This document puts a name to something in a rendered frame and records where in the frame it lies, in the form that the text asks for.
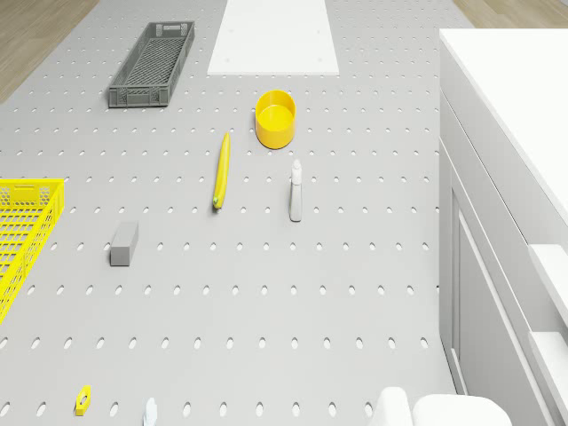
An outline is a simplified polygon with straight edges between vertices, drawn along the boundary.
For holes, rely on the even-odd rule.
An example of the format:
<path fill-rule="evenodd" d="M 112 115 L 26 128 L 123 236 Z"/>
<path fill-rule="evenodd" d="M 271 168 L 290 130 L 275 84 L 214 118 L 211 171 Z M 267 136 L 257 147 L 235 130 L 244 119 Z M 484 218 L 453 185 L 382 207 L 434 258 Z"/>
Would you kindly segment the white cabinet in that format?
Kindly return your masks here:
<path fill-rule="evenodd" d="M 439 333 L 460 393 L 568 426 L 568 29 L 443 29 Z"/>

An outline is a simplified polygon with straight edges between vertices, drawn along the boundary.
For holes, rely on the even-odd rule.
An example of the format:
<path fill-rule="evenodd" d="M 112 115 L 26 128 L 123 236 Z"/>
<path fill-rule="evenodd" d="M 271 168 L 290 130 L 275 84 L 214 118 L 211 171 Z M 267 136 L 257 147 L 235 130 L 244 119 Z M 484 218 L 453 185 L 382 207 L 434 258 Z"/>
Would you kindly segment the banana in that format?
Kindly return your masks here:
<path fill-rule="evenodd" d="M 226 132 L 223 137 L 219 158 L 218 158 L 217 178 L 213 194 L 213 207 L 215 209 L 221 209 L 225 200 L 227 179 L 229 172 L 230 153 L 231 153 L 231 137 L 230 133 Z"/>

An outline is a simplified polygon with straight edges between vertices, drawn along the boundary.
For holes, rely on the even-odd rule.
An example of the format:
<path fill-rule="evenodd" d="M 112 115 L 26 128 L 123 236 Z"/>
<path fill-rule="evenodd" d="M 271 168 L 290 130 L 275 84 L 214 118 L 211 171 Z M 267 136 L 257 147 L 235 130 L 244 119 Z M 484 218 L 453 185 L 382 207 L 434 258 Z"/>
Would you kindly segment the yellow bowl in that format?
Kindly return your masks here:
<path fill-rule="evenodd" d="M 256 103 L 255 121 L 258 140 L 270 149 L 280 149 L 296 131 L 295 101 L 285 91 L 267 91 Z"/>

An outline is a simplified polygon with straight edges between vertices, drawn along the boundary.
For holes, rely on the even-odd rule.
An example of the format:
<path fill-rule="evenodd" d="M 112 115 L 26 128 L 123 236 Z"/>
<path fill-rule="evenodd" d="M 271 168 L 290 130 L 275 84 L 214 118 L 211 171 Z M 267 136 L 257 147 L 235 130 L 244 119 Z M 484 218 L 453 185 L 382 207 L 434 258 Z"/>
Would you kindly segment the grey cube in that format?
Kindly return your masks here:
<path fill-rule="evenodd" d="M 129 266 L 138 243 L 138 221 L 121 222 L 110 248 L 112 266 Z"/>

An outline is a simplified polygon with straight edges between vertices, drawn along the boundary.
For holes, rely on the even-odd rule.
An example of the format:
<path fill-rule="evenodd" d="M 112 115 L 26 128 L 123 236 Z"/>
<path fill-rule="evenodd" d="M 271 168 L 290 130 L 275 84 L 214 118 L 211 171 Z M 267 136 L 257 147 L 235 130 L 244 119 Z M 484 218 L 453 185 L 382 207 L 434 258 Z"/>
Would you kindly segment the small yellow nut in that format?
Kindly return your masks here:
<path fill-rule="evenodd" d="M 91 387 L 90 385 L 84 385 L 79 391 L 75 400 L 75 415 L 76 416 L 85 415 L 90 404 L 91 404 Z"/>

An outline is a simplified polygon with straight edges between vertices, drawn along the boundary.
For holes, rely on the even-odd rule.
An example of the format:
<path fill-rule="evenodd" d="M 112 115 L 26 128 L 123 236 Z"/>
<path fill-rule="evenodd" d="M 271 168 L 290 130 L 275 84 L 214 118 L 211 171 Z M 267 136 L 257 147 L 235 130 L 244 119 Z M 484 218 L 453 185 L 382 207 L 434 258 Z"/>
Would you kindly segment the yellow basket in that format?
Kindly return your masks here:
<path fill-rule="evenodd" d="M 0 179 L 0 323 L 63 209 L 61 178 Z"/>

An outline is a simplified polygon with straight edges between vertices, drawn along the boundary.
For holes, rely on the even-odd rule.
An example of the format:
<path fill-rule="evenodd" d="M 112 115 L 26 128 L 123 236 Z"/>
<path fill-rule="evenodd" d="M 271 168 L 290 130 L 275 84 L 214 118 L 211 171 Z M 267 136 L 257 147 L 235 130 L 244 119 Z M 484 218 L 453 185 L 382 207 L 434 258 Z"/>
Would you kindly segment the small white bottle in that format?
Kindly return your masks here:
<path fill-rule="evenodd" d="M 292 222 L 302 220 L 302 166 L 298 159 L 293 161 L 291 169 L 289 217 Z"/>

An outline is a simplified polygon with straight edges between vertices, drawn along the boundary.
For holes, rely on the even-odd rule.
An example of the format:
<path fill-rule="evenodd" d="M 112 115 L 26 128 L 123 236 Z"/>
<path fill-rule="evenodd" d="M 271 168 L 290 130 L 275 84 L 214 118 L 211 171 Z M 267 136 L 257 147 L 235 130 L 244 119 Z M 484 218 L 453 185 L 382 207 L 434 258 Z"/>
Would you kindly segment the dark grey basket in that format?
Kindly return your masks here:
<path fill-rule="evenodd" d="M 108 88 L 108 105 L 167 106 L 193 40 L 192 21 L 148 23 Z"/>

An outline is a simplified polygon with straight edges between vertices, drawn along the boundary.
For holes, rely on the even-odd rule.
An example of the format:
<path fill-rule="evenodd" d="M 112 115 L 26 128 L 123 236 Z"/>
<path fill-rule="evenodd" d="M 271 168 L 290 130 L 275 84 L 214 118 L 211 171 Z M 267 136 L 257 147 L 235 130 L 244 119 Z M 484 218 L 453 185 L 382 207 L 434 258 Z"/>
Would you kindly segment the white board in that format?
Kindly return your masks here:
<path fill-rule="evenodd" d="M 338 75 L 325 0 L 228 0 L 209 75 Z"/>

